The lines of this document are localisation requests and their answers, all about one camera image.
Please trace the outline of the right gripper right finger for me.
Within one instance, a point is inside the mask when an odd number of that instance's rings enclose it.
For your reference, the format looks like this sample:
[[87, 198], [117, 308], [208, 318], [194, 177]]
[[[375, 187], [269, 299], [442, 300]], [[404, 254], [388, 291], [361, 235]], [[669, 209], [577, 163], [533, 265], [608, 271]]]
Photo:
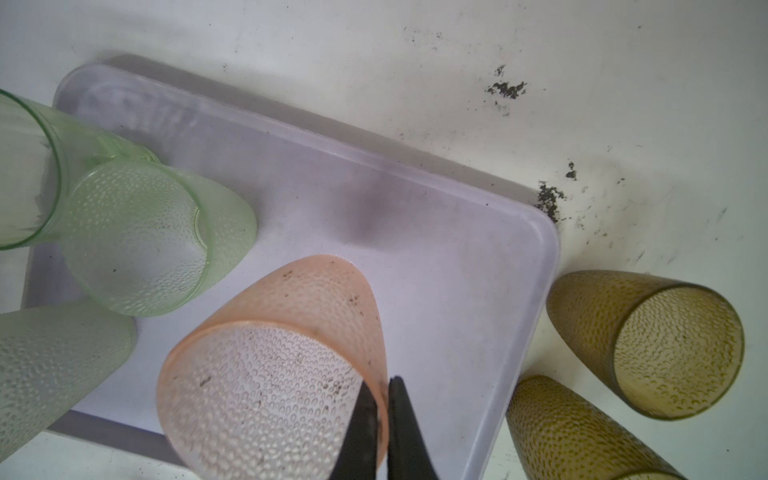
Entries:
[[389, 386], [387, 478], [389, 480], [438, 480], [402, 377]]

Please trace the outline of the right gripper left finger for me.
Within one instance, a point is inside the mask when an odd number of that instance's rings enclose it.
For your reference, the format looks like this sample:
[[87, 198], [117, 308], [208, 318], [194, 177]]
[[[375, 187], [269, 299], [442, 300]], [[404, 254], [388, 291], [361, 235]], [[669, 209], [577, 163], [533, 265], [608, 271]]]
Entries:
[[376, 400], [368, 385], [362, 382], [329, 480], [371, 480], [376, 477], [378, 430]]

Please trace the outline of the pink plastic cup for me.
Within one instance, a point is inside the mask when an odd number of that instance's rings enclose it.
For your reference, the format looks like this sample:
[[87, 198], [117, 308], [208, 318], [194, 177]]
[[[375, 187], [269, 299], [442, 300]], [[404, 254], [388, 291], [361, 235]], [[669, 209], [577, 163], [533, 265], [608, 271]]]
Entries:
[[369, 282], [344, 258], [313, 255], [258, 280], [181, 340], [156, 405], [172, 448], [203, 479], [326, 479], [362, 387], [383, 463], [387, 383]]

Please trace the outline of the pale green plastic cup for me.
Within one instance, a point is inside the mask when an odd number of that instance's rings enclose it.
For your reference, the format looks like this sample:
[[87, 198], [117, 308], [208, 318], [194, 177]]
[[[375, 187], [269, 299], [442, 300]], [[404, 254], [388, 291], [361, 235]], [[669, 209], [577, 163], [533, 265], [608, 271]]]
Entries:
[[159, 163], [113, 160], [70, 194], [60, 247], [74, 280], [97, 303], [152, 317], [222, 280], [256, 236], [254, 210], [224, 185]]

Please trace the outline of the clear pale plastic cup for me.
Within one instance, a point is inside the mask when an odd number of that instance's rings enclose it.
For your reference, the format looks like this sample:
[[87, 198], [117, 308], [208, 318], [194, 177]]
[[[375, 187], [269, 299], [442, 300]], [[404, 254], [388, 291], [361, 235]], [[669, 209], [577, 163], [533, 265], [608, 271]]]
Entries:
[[119, 369], [132, 317], [92, 300], [1, 315], [1, 459], [47, 429]]

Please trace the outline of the bright green plastic cup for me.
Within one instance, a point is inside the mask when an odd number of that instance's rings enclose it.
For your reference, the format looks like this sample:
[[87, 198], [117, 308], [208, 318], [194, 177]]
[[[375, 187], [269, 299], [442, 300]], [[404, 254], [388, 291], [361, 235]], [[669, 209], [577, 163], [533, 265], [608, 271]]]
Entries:
[[157, 163], [149, 149], [72, 115], [1, 92], [1, 248], [54, 240], [80, 180], [112, 160]]

